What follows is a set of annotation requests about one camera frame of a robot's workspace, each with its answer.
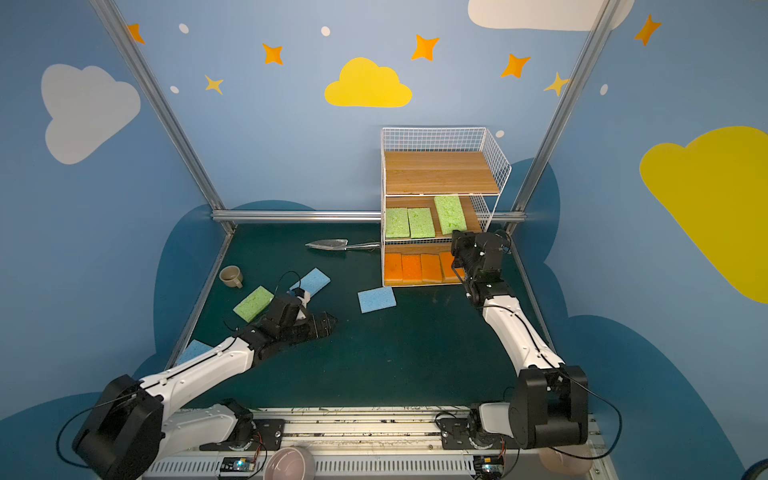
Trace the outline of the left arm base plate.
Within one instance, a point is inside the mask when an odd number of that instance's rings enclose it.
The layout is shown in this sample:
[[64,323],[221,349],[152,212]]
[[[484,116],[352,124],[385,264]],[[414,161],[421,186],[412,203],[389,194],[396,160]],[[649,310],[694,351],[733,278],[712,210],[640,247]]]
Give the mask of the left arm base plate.
[[238,420],[234,430],[220,442],[199,446],[200,451],[276,451],[280,448],[286,421],[284,419]]

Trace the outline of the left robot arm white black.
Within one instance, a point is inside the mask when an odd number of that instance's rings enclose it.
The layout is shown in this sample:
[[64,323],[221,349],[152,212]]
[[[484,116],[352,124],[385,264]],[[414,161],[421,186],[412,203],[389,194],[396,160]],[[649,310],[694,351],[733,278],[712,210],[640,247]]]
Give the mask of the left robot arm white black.
[[157,460],[204,445],[247,448],[254,442],[251,411],[233,399],[200,412],[185,405],[281,350],[329,336],[337,319],[308,309],[301,288],[275,296],[264,315],[236,329],[219,345],[165,371],[135,380],[112,380],[71,448],[75,466],[101,479],[138,479]]

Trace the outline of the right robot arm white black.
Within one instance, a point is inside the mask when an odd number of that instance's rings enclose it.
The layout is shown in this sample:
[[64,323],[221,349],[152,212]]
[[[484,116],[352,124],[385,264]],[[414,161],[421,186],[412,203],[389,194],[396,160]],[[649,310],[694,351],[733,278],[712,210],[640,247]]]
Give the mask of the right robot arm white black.
[[545,448],[584,461],[608,457],[617,441],[606,452],[592,456],[567,450],[587,442],[591,397],[618,408],[590,390],[585,372],[566,364],[527,319],[502,278],[509,246],[507,238],[494,233],[452,233],[451,268],[470,303],[501,341],[517,374],[510,401],[486,402],[473,409],[468,436],[478,445],[510,439],[519,449]]

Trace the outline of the white wire wooden shelf rack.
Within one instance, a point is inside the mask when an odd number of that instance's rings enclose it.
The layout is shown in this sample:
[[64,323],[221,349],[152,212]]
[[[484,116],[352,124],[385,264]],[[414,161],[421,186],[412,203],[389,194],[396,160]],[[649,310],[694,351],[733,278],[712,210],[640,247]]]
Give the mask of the white wire wooden shelf rack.
[[381,273],[386,287],[457,284],[453,236],[487,231],[512,172],[486,127],[385,127]]

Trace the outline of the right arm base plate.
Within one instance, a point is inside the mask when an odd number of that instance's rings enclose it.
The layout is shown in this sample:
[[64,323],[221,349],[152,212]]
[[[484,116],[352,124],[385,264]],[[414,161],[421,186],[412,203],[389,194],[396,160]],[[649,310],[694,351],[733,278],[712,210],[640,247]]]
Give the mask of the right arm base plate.
[[517,449],[508,435],[484,430],[475,417],[459,418],[438,415],[435,419],[444,450],[502,450]]

